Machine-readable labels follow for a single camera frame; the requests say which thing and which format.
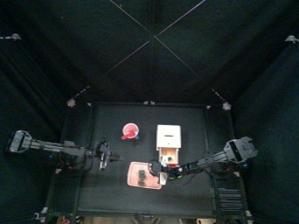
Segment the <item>metal rod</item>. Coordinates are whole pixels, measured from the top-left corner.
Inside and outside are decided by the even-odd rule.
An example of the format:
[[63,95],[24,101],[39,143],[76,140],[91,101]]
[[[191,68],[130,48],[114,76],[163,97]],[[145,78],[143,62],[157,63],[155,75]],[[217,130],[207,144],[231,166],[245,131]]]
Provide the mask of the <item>metal rod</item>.
[[112,68],[110,68],[102,75],[100,77],[92,81],[92,83],[86,86],[76,94],[75,96],[71,98],[72,100],[79,97],[90,88],[92,85],[95,85],[102,78],[129,59],[131,58],[131,56],[150,43],[150,41],[146,41],[115,65]]
[[194,73],[194,75],[203,80],[203,84],[210,88],[210,90],[214,92],[214,94],[223,100],[223,102],[226,102],[225,98],[221,96],[219,92],[213,88],[213,86],[207,83],[207,81],[205,80],[205,78],[202,76],[199,76],[199,74],[193,70],[193,68],[187,65],[187,63],[182,60],[182,58],[175,54],[175,52],[171,50],[171,48],[165,44],[165,42],[157,37],[154,36],[155,39],[162,43],[162,45],[165,46],[165,48],[171,52],[171,54],[174,55],[174,57],[186,65],[186,67],[191,70],[191,72]]
[[133,18],[133,20],[147,30],[147,28],[138,22],[138,20],[129,14],[129,12],[115,3],[114,0],[110,0],[110,2]]
[[202,0],[155,36],[163,34],[207,0]]

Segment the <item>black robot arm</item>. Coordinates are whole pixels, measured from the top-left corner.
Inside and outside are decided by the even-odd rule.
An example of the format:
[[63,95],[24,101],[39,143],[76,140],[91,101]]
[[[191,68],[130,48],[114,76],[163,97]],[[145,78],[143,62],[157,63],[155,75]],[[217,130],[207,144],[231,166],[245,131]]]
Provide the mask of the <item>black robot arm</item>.
[[235,163],[241,164],[258,155],[258,150],[251,143],[253,139],[247,136],[241,139],[234,139],[227,142],[222,152],[218,152],[210,157],[205,157],[189,164],[178,165],[177,167],[158,166],[154,162],[150,164],[151,173],[158,176],[159,172],[165,172],[170,179],[179,179],[182,176],[198,174],[214,163]]

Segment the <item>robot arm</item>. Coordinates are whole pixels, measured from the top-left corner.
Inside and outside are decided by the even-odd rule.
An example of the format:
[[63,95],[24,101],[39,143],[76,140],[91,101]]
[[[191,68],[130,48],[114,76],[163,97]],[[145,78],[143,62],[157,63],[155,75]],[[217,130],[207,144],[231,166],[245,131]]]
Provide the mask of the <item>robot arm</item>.
[[108,161],[114,162],[120,160],[120,156],[110,151],[106,141],[102,141],[96,150],[92,150],[70,141],[62,144],[36,140],[27,131],[18,130],[8,140],[6,151],[24,153],[28,150],[50,153],[60,160],[59,168],[67,167],[74,170],[88,170],[92,164],[92,158],[95,157],[100,160],[100,170],[107,168]]
[[151,173],[157,176],[159,172],[165,172],[170,179],[179,179],[182,176],[197,174],[203,171],[213,163],[233,162],[241,164],[258,155],[258,150],[251,143],[253,139],[242,137],[227,142],[222,152],[218,152],[211,157],[199,159],[189,164],[179,165],[177,167],[158,166],[151,163]]

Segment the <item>pink tray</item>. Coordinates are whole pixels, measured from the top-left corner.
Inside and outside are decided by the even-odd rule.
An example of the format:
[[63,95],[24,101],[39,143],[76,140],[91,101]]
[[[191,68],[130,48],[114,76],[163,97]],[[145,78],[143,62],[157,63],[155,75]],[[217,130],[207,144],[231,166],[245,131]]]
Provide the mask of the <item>pink tray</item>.
[[[139,171],[145,170],[145,185],[139,185]],[[146,163],[139,163],[139,162],[133,162],[129,168],[129,173],[127,173],[127,184],[130,186],[137,186],[142,188],[150,188],[155,190],[162,189],[162,185],[158,184],[159,178],[153,176],[153,174],[149,171],[149,164]]]

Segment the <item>black fabric wall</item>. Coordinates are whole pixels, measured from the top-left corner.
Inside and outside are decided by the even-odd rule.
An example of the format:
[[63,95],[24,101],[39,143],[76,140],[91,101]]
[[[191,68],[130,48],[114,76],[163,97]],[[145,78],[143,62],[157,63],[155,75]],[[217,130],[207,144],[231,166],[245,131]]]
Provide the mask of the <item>black fabric wall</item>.
[[0,42],[0,223],[34,223],[48,192],[52,169],[35,153],[7,155],[6,143],[15,130],[40,140],[60,141],[64,105],[55,86],[34,64],[26,48]]
[[253,137],[259,149],[246,186],[251,212],[266,223],[299,221],[298,64],[299,45],[290,45],[234,107],[238,136]]

